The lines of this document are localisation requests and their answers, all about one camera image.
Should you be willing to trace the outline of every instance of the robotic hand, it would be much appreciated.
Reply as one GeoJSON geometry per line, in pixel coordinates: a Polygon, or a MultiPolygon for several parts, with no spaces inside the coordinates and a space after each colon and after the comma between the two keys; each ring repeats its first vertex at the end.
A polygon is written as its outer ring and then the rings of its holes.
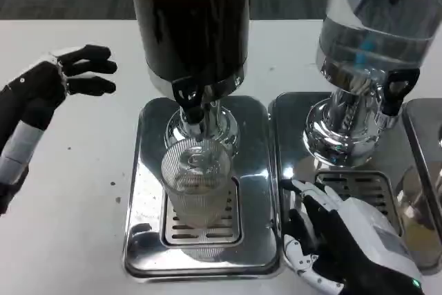
{"type": "Polygon", "coordinates": [[[417,266],[376,208],[355,198],[342,200],[318,183],[283,180],[281,185],[298,194],[308,215],[306,222],[302,211],[290,211],[284,252],[312,287],[326,294],[423,294],[417,266]]]}
{"type": "Polygon", "coordinates": [[[101,96],[114,83],[86,72],[113,74],[109,48],[86,45],[48,53],[0,91],[0,215],[20,190],[32,154],[67,95],[101,96]]]}

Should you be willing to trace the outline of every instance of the white tabletop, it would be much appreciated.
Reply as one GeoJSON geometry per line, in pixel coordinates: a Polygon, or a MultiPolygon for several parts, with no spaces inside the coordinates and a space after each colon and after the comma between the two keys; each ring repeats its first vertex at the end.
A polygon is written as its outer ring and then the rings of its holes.
{"type": "MultiPolygon", "coordinates": [[[[252,21],[249,67],[235,94],[264,105],[286,91],[330,91],[315,54],[321,21],[252,21]]],[[[12,295],[317,294],[287,270],[265,280],[137,284],[121,257],[138,114],[151,85],[136,21],[0,21],[0,86],[42,53],[109,46],[117,91],[71,96],[56,112],[20,194],[0,218],[0,292],[12,295]]],[[[442,97],[442,36],[411,98],[442,97]]],[[[426,277],[439,294],[442,274],[426,277]]]]}

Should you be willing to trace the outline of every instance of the water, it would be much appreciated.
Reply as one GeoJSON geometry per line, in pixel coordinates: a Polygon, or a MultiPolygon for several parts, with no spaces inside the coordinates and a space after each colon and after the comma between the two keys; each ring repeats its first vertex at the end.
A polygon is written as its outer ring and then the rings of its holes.
{"type": "Polygon", "coordinates": [[[319,45],[353,74],[420,68],[441,19],[439,0],[329,0],[319,45]]]}

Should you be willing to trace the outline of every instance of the drip tray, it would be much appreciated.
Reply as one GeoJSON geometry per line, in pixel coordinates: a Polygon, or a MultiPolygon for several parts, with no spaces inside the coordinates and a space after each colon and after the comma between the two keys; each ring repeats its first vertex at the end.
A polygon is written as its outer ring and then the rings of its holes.
{"type": "Polygon", "coordinates": [[[376,207],[402,235],[390,184],[381,172],[321,171],[316,181],[331,187],[342,199],[354,197],[376,207]]]}
{"type": "Polygon", "coordinates": [[[235,180],[226,201],[224,214],[219,221],[207,229],[196,229],[184,224],[177,216],[169,198],[166,200],[163,239],[172,247],[225,246],[241,240],[241,221],[238,209],[238,187],[235,180]]]}
{"type": "Polygon", "coordinates": [[[222,107],[238,124],[235,178],[222,219],[193,229],[176,215],[162,187],[161,162],[176,102],[151,100],[140,114],[123,250],[137,281],[262,278],[280,271],[269,164],[269,115],[251,97],[228,96],[222,107]]]}

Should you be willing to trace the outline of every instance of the dark liquid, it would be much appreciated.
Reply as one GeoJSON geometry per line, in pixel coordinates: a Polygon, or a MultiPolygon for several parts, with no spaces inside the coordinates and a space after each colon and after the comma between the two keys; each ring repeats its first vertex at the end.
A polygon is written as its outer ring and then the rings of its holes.
{"type": "Polygon", "coordinates": [[[134,0],[146,60],[172,82],[228,78],[247,58],[249,0],[134,0]]]}

